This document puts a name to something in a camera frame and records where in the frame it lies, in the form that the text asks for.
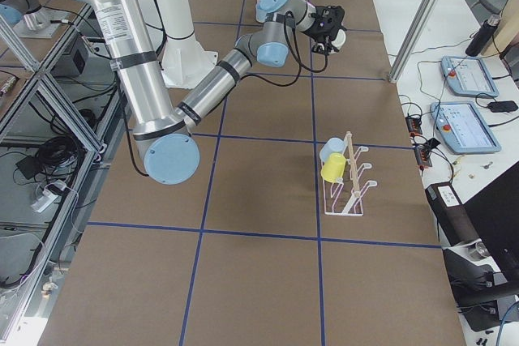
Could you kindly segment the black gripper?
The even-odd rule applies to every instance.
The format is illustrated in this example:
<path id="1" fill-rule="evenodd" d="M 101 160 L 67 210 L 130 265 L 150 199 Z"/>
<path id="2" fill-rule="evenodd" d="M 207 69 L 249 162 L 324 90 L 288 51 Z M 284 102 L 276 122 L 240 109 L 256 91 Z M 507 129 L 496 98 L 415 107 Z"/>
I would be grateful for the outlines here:
<path id="1" fill-rule="evenodd" d="M 339 31 L 345 32 L 342 25 L 345 10 L 341 6 L 316 6 L 311 16 L 314 22 L 310 27 L 310 38 L 315 41 L 311 51 L 326 54 L 328 43 L 328 53 L 339 53 L 340 47 L 334 40 L 337 39 Z"/>

